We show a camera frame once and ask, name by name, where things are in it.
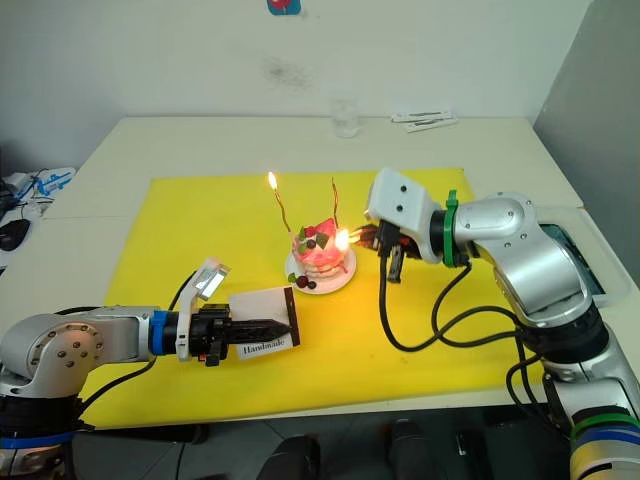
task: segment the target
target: robotic arm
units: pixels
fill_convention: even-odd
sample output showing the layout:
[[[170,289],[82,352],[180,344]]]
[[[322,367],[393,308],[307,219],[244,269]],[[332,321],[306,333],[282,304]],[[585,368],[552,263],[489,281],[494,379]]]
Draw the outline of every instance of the robotic arm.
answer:
[[[640,387],[606,326],[571,254],[538,225],[532,202],[499,192],[446,208],[391,169],[377,175],[365,215],[379,221],[361,242],[392,258],[399,282],[404,256],[448,267],[469,257],[494,267],[517,315],[524,344],[542,358],[554,422],[571,432],[572,479],[640,476]]]
[[[216,366],[229,344],[268,342],[290,331],[275,320],[232,322],[229,305],[198,309],[228,268],[213,259],[181,289],[180,311],[158,307],[78,308],[35,315],[15,324],[0,342],[0,475],[73,478],[63,447],[76,431],[92,429],[84,410],[111,386],[148,370],[156,356],[199,357]],[[293,295],[284,297],[290,320]],[[103,387],[84,402],[78,397],[91,370],[107,363],[149,362],[147,367]]]

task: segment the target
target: birthday cake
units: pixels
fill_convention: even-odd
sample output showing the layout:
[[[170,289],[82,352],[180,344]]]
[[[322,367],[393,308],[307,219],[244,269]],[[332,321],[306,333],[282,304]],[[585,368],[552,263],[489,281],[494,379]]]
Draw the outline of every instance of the birthday cake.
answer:
[[[318,225],[302,227],[294,237],[293,256],[309,280],[329,278],[346,272],[346,249],[338,248],[336,235],[336,222],[329,218]]]

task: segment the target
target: gray wall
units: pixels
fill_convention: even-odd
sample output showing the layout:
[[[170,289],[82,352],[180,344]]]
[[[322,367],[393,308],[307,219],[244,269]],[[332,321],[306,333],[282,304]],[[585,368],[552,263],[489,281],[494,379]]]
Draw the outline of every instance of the gray wall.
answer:
[[[591,4],[535,130],[640,284],[640,1]]]

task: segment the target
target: clear glass cup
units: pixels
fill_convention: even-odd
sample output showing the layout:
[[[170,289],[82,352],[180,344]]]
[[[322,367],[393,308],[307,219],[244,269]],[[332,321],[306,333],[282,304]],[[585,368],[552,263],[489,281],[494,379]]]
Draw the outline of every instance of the clear glass cup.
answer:
[[[358,108],[353,98],[334,98],[331,100],[331,119],[333,131],[340,138],[352,138],[358,134]]]

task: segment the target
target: white plate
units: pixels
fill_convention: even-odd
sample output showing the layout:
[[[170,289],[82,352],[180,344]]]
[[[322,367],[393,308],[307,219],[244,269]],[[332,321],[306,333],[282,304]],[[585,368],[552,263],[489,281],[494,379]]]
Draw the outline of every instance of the white plate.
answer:
[[[313,280],[317,284],[316,288],[313,290],[308,287],[298,288],[295,283],[292,284],[293,288],[299,292],[309,293],[311,295],[323,295],[325,293],[335,292],[349,283],[353,274],[356,273],[356,254],[351,249],[347,251],[347,254],[344,257],[344,266],[347,269],[347,273],[342,272],[329,278],[309,278],[309,280]],[[289,253],[284,264],[284,274],[288,277],[290,273],[295,273],[296,277],[304,275],[304,272],[300,270],[293,253]]]

